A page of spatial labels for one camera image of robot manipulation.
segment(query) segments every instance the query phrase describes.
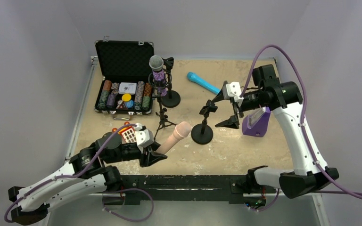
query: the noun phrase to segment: white wall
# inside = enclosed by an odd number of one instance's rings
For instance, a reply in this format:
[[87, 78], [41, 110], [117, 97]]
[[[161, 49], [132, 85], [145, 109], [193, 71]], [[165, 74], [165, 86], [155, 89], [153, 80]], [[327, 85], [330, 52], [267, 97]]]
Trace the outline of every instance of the white wall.
[[89, 54], [94, 41], [148, 40], [175, 58], [253, 58], [285, 45], [309, 0], [64, 0]]
[[10, 187], [63, 164], [90, 64], [61, 1], [0, 0], [0, 225]]
[[[307, 117], [339, 183], [362, 192], [362, 0], [310, 1], [285, 50], [308, 93]], [[295, 76], [279, 57], [283, 80]], [[324, 197], [332, 225], [362, 225], [362, 201]]]

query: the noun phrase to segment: poker chip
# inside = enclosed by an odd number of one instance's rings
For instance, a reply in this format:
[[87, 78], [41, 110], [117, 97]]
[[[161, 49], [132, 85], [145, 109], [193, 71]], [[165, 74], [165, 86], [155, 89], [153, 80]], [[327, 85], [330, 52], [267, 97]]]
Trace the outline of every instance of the poker chip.
[[118, 94], [119, 86], [120, 86], [120, 84], [117, 83], [117, 82], [114, 82], [114, 83], [112, 84], [112, 94], [114, 94], [114, 95], [117, 95], [117, 94]]
[[150, 109], [151, 94], [152, 94], [152, 85], [150, 83], [146, 83], [143, 92], [142, 106], [141, 106], [142, 110], [145, 112], [149, 111]]
[[121, 99], [124, 101], [124, 102], [127, 102], [127, 101], [130, 101], [131, 100], [131, 95], [126, 93], [124, 94]]
[[142, 98], [144, 94], [145, 83], [143, 81], [139, 81], [137, 84], [137, 91], [135, 92], [134, 99], [134, 109], [140, 110], [142, 105]]
[[108, 98], [109, 98], [109, 91], [103, 90], [102, 93], [100, 94], [100, 98], [99, 98], [99, 101], [98, 101], [98, 109], [99, 110], [106, 109], [106, 103], [107, 103]]
[[109, 80], [106, 80], [105, 83], [103, 83], [103, 89], [105, 91], [109, 91], [112, 89], [112, 82]]
[[115, 100], [116, 100], [116, 95], [110, 94], [109, 97], [107, 98], [106, 107], [114, 108], [115, 107]]

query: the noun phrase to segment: purple microphone holder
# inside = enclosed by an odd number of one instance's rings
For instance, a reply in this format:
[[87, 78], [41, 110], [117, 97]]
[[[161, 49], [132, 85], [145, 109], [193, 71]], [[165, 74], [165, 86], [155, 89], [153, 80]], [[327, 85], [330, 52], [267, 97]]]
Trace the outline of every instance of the purple microphone holder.
[[268, 122], [270, 120], [270, 109], [266, 107], [266, 111], [261, 116], [258, 122], [254, 124], [252, 127], [249, 126], [249, 117], [251, 115], [246, 116], [242, 122], [242, 133], [243, 135], [253, 136], [253, 137], [264, 137], [267, 132]]

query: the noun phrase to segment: cable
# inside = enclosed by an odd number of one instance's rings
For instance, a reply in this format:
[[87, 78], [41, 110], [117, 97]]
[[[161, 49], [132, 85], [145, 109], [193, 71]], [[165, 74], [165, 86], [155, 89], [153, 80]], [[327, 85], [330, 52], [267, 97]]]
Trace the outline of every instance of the cable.
[[275, 203], [275, 201], [278, 199], [279, 194], [280, 194], [280, 190], [277, 189], [277, 194], [275, 195], [275, 197], [274, 197], [274, 199], [272, 200], [272, 202], [271, 202], [270, 204], [266, 205], [266, 206], [265, 206], [263, 209], [261, 209], [261, 210], [253, 209], [253, 208], [251, 208], [250, 206], [249, 206], [247, 209], [248, 209], [248, 210], [251, 210], [251, 211], [254, 211], [254, 212], [264, 211], [264, 210], [270, 208], [270, 207]]
[[[130, 126], [134, 126], [136, 127], [137, 125], [135, 124], [127, 124], [127, 125], [123, 125], [120, 128], [118, 128], [115, 132], [113, 132], [108, 138], [107, 140], [102, 144], [102, 146], [100, 147], [100, 149], [96, 152], [96, 154], [94, 155], [94, 157], [91, 159], [90, 163], [88, 163], [88, 165], [79, 173], [75, 174], [75, 175], [60, 175], [60, 176], [56, 176], [54, 177], [55, 180], [57, 179], [61, 179], [61, 178], [79, 178], [80, 176], [82, 176], [90, 167], [91, 165], [95, 162], [95, 160], [98, 158], [98, 156], [100, 155], [100, 153], [103, 151], [103, 149], [106, 147], [106, 145], [109, 143], [109, 141], [115, 136], [118, 135], [118, 132], [120, 130], [122, 130], [125, 127], [130, 127]], [[33, 193], [34, 191], [36, 191], [37, 189], [41, 188], [42, 186], [45, 186], [47, 184], [49, 184], [50, 182], [54, 181], [53, 179], [48, 179], [42, 183], [40, 183], [39, 185], [33, 187], [31, 190], [29, 190], [27, 193], [24, 194], [23, 197], [20, 197], [19, 199], [17, 199], [16, 201], [14, 201], [9, 208], [6, 210], [5, 212], [5, 216], [4, 216], [4, 220], [8, 223], [14, 223], [13, 220], [9, 220], [8, 219], [8, 215], [10, 213], [10, 211], [12, 210], [12, 208], [17, 205], [20, 201], [22, 201], [23, 199], [27, 198], [27, 196], [29, 196], [31, 193]]]
[[262, 188], [262, 198], [266, 199], [266, 187], [265, 186], [263, 186], [263, 188]]
[[304, 136], [304, 139], [306, 141], [306, 144], [307, 144], [307, 147], [309, 148], [309, 151], [310, 151], [310, 154], [314, 160], [314, 163], [316, 164], [317, 168], [321, 171], [321, 173], [323, 173], [323, 175], [331, 182], [333, 183], [337, 188], [339, 188], [341, 191], [338, 192], [338, 191], [318, 191], [318, 193], [328, 193], [328, 194], [348, 194], [348, 195], [351, 195], [353, 197], [356, 197], [358, 199], [362, 199], [362, 193], [359, 193], [359, 192], [353, 192], [353, 191], [350, 191], [346, 188], [344, 188], [342, 185], [340, 185], [338, 182], [336, 182], [334, 179], [332, 179], [325, 171], [324, 169], [321, 167], [319, 161], [317, 160], [317, 157], [314, 153], [314, 150], [313, 150], [313, 147], [312, 147], [312, 144], [310, 143], [310, 140], [309, 140], [309, 137], [307, 135], [307, 131], [306, 131], [306, 128], [305, 128], [305, 123], [304, 123], [304, 115], [306, 113], [306, 108], [307, 108], [307, 94], [306, 94], [306, 88], [304, 87], [304, 84], [303, 84], [303, 81], [302, 81], [302, 78], [300, 77], [299, 75], [299, 72], [297, 71], [296, 67], [295, 67], [295, 64], [292, 62], [291, 58], [288, 56], [288, 54], [283, 50], [281, 49], [281, 47], [279, 46], [276, 46], [276, 45], [267, 45], [265, 47], [263, 47], [261, 50], [259, 50], [259, 52], [256, 54], [255, 58], [253, 59], [253, 62], [252, 62], [252, 65], [250, 67], [250, 70], [249, 70], [249, 74], [247, 76], [247, 80], [246, 80], [246, 83], [245, 83], [245, 87], [242, 91], [242, 94], [240, 95], [240, 97], [243, 97], [243, 95], [245, 94], [246, 92], [246, 89], [247, 89], [247, 86], [249, 84], [249, 80], [250, 78], [252, 77], [252, 72], [253, 72], [253, 69], [255, 67], [255, 64], [256, 64], [256, 61], [257, 59], [259, 58], [260, 54], [267, 48], [270, 48], [270, 47], [273, 47], [275, 49], [277, 49], [278, 51], [280, 51], [284, 56], [285, 58], [288, 60], [288, 62], [291, 64], [292, 66], [292, 69], [294, 70], [295, 74], [296, 74], [296, 77], [297, 79], [299, 80], [299, 84], [300, 86], [302, 87], [302, 92], [303, 92], [303, 108], [302, 108], [302, 113], [300, 114], [300, 127], [302, 128], [302, 133], [303, 133], [303, 136]]
[[128, 188], [128, 189], [124, 189], [124, 190], [120, 190], [120, 191], [115, 191], [115, 192], [110, 192], [110, 193], [122, 193], [122, 192], [128, 192], [128, 191], [142, 192], [142, 193], [144, 193], [144, 194], [150, 199], [150, 202], [151, 202], [151, 204], [152, 204], [152, 205], [151, 205], [152, 207], [151, 207], [151, 209], [150, 209], [149, 214], [146, 215], [146, 217], [143, 217], [143, 218], [141, 218], [141, 219], [131, 219], [131, 218], [122, 216], [122, 215], [120, 215], [120, 214], [118, 214], [118, 213], [116, 213], [116, 212], [113, 212], [113, 211], [109, 210], [109, 208], [107, 208], [107, 207], [105, 206], [105, 204], [104, 204], [104, 202], [103, 202], [103, 198], [102, 198], [103, 210], [106, 210], [106, 212], [111, 213], [111, 214], [115, 215], [116, 217], [119, 217], [119, 218], [121, 218], [121, 219], [123, 219], [123, 220], [130, 221], [130, 222], [141, 222], [141, 221], [144, 221], [144, 220], [148, 219], [148, 218], [152, 215], [153, 209], [154, 209], [153, 198], [152, 198], [151, 195], [149, 195], [149, 193], [147, 193], [146, 191], [144, 191], [144, 190], [142, 190], [142, 189], [139, 189], [139, 188]]

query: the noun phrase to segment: rubik's cube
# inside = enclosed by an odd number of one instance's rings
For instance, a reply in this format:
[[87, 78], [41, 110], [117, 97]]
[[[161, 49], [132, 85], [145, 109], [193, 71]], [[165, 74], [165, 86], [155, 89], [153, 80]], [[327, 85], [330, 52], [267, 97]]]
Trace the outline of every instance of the rubik's cube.
[[[124, 125], [128, 125], [128, 124], [130, 124], [128, 121], [126, 121], [124, 123]], [[124, 141], [126, 143], [135, 143], [135, 142], [137, 142], [137, 138], [135, 136], [135, 130], [134, 130], [134, 128], [132, 126], [126, 127], [124, 129], [120, 130], [118, 132], [118, 134], [120, 134], [122, 136], [122, 138], [124, 139]]]

